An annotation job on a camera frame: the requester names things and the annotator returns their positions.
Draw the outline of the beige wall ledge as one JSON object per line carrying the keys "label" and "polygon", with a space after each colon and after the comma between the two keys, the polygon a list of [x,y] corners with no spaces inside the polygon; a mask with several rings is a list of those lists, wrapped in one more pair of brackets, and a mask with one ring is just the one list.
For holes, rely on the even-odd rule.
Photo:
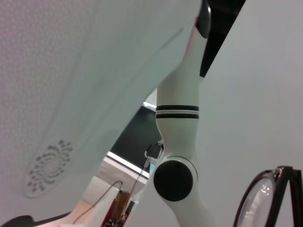
{"label": "beige wall ledge", "polygon": [[89,208],[116,181],[122,181],[122,190],[131,192],[131,199],[138,202],[149,176],[148,171],[140,169],[112,152],[108,152],[88,184],[80,205],[83,208]]}

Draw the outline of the round perforated ceiling vent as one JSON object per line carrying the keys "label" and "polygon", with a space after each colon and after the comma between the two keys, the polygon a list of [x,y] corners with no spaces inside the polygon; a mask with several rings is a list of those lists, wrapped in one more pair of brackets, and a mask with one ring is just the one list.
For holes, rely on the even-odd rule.
{"label": "round perforated ceiling vent", "polygon": [[30,162],[24,178],[24,194],[38,198],[53,189],[73,160],[71,142],[60,140],[44,147]]}

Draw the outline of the black framed glasses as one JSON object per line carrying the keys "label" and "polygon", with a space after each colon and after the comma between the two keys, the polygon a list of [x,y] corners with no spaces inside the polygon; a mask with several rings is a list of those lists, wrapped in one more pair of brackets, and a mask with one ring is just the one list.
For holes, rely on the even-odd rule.
{"label": "black framed glasses", "polygon": [[232,227],[275,227],[288,185],[293,227],[303,227],[302,172],[291,166],[278,166],[255,176],[241,199]]}

